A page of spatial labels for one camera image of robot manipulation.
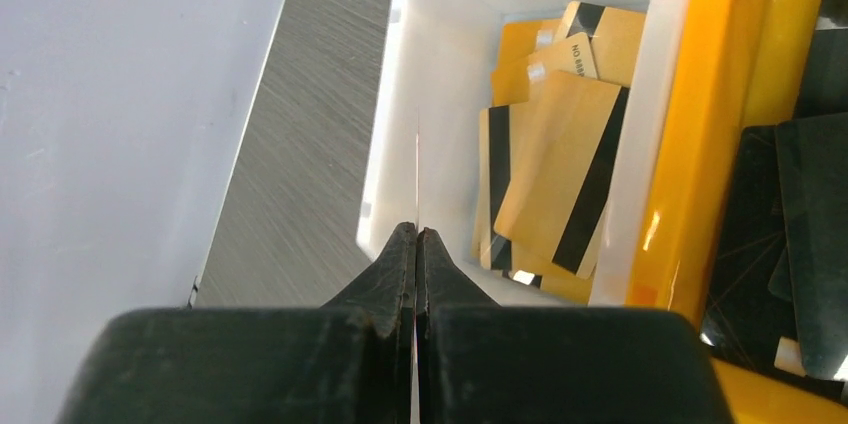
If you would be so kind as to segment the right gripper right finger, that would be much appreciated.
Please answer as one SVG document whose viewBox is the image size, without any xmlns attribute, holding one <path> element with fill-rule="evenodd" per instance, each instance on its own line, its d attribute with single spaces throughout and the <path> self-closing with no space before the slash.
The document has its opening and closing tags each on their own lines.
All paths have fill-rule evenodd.
<svg viewBox="0 0 848 424">
<path fill-rule="evenodd" d="M 424 423 L 729 423 L 698 336 L 678 314 L 505 306 L 451 259 L 416 243 Z"/>
</svg>

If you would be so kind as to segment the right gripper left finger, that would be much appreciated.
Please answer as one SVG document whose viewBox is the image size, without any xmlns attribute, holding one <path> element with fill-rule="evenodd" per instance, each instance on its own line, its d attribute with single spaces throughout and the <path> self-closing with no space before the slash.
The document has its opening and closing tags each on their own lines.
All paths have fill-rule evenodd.
<svg viewBox="0 0 848 424">
<path fill-rule="evenodd" d="M 416 228 L 313 308 L 139 309 L 108 322 L 62 423 L 406 423 Z"/>
</svg>

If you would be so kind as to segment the gold card with black stripe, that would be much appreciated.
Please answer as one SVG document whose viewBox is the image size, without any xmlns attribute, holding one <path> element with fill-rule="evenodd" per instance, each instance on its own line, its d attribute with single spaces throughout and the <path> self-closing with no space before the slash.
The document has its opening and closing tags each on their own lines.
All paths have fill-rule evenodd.
<svg viewBox="0 0 848 424">
<path fill-rule="evenodd" d="M 420 234 L 420 137 L 421 137 L 421 124 L 420 124 L 420 111 L 416 111 L 416 131 L 415 131 L 415 141 L 414 141 L 414 163 L 415 163 L 415 173 L 414 173 L 414 204 L 415 204 L 415 215 L 414 215 L 414 224 L 416 235 Z M 412 385 L 411 385 L 411 423 L 420 423 L 420 411 L 421 411 L 421 403 L 420 403 L 420 359 L 419 359 L 419 332 L 418 332 L 418 311 L 420 310 L 421 304 L 421 293 L 419 291 L 420 277 L 418 270 L 418 263 L 415 263 L 415 304 L 413 310 L 413 351 L 412 351 Z"/>
</svg>

